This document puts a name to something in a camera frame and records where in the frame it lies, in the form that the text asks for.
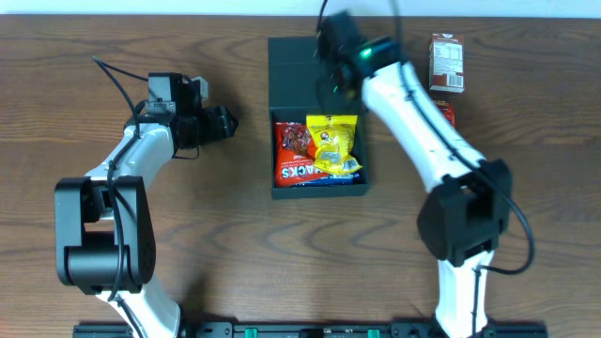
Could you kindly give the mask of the black gift box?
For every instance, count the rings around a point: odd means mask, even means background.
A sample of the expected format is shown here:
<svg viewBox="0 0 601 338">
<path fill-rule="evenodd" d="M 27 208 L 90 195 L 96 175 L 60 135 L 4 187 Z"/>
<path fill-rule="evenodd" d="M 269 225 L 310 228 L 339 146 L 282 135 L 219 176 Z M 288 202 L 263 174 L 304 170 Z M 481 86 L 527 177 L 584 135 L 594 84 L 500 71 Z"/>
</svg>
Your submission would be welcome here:
<svg viewBox="0 0 601 338">
<path fill-rule="evenodd" d="M 330 75 L 314 56 L 313 37 L 269 38 L 270 123 L 303 123 L 308 115 L 356 115 L 358 125 L 351 154 L 362 168 L 351 184 L 330 186 L 271 186 L 274 200 L 361 196 L 370 188 L 365 112 L 359 100 L 348 101 L 333 91 Z"/>
</svg>

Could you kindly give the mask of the yellow snack bag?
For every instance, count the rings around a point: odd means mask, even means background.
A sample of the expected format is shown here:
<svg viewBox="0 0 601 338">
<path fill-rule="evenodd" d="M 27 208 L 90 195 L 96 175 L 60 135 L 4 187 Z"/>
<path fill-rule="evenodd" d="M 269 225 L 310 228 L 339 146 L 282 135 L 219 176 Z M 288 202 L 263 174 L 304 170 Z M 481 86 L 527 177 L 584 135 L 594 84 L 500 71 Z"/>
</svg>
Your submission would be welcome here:
<svg viewBox="0 0 601 338">
<path fill-rule="evenodd" d="M 314 166 L 331 175 L 353 174 L 362 166 L 351 155 L 356 115 L 308 115 L 306 127 L 316 146 Z"/>
</svg>

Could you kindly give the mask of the blue cookie packet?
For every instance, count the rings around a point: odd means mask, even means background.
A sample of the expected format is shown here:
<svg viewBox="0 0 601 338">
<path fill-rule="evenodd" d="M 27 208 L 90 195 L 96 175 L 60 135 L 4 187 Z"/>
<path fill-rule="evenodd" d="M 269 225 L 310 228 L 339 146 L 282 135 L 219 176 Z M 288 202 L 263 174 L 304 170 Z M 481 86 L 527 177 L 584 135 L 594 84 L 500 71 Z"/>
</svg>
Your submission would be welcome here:
<svg viewBox="0 0 601 338">
<path fill-rule="evenodd" d="M 327 175 L 325 177 L 317 178 L 310 181 L 299 183 L 299 186 L 335 186 L 335 185 L 348 185 L 353 184 L 361 175 L 359 173 L 343 174 L 343 175 Z"/>
</svg>

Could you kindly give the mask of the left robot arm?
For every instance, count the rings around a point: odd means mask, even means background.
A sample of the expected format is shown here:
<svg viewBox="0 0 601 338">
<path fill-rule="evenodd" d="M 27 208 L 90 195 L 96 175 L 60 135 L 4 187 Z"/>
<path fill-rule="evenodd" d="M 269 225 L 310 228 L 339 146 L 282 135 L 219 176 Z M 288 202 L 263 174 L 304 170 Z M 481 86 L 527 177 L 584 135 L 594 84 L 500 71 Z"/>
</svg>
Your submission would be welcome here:
<svg viewBox="0 0 601 338">
<path fill-rule="evenodd" d="M 178 337 L 181 307 L 154 274 L 156 241 L 146 190 L 180 150 L 233 137 L 238 121 L 204 106 L 208 82 L 174 72 L 146 78 L 148 97 L 132 108 L 110 155 L 54 188 L 59 281 L 111 305 L 133 337 Z"/>
</svg>

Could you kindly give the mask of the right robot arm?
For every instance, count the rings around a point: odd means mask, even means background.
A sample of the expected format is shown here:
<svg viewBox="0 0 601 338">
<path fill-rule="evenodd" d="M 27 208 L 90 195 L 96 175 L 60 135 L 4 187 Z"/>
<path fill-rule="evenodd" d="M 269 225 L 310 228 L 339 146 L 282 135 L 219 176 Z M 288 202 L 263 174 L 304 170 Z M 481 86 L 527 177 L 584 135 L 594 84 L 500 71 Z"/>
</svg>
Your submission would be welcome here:
<svg viewBox="0 0 601 338">
<path fill-rule="evenodd" d="M 420 237 L 439 267 L 435 317 L 449 337 L 474 337 L 487 325 L 485 265 L 506 229 L 512 177 L 487 161 L 443 116 L 392 38 L 368 40 L 344 11 L 320 17 L 317 55 L 337 90 L 358 96 L 390 129 L 427 193 Z"/>
</svg>

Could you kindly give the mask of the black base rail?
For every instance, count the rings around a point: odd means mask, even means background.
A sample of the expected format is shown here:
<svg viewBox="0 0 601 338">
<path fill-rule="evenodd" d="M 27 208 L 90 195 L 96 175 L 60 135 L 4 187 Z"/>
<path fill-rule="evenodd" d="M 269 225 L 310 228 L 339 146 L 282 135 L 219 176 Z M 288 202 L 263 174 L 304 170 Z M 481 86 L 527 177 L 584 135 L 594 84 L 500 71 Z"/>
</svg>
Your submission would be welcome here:
<svg viewBox="0 0 601 338">
<path fill-rule="evenodd" d="M 179 334 L 187 338 L 444 338 L 433 321 L 397 321 L 373 325 L 232 324 L 205 322 Z M 490 323 L 482 338 L 548 338 L 543 324 Z"/>
</svg>

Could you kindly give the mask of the brown drink carton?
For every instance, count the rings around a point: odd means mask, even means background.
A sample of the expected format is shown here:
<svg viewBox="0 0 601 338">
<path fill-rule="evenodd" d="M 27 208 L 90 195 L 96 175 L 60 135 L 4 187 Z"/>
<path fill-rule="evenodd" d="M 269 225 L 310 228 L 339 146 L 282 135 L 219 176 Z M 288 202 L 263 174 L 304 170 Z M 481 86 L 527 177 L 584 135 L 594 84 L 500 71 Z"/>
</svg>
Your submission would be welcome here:
<svg viewBox="0 0 601 338">
<path fill-rule="evenodd" d="M 463 93 L 464 38 L 457 34 L 433 33 L 429 44 L 429 89 Z"/>
</svg>

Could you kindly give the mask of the Hello Panda biscuit box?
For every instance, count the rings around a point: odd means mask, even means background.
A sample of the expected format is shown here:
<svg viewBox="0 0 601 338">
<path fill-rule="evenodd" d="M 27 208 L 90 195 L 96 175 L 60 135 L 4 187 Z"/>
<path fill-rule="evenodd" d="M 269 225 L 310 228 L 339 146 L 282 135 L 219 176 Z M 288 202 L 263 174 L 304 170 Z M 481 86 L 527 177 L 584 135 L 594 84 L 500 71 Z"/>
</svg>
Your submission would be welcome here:
<svg viewBox="0 0 601 338">
<path fill-rule="evenodd" d="M 455 127 L 455 108 L 448 100 L 435 100 L 436 106 L 446 120 Z"/>
</svg>

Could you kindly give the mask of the red Hacks candy bag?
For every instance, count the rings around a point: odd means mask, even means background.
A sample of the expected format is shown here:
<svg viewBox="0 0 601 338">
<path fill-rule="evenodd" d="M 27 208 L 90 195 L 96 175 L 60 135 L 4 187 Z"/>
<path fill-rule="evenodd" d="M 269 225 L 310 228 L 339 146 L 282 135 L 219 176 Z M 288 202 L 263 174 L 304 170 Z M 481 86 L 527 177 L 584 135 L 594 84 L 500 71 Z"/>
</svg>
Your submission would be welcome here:
<svg viewBox="0 0 601 338">
<path fill-rule="evenodd" d="M 327 177 L 315 167 L 316 146 L 304 124 L 276 122 L 274 124 L 276 158 L 274 184 L 276 188 L 302 185 Z"/>
</svg>

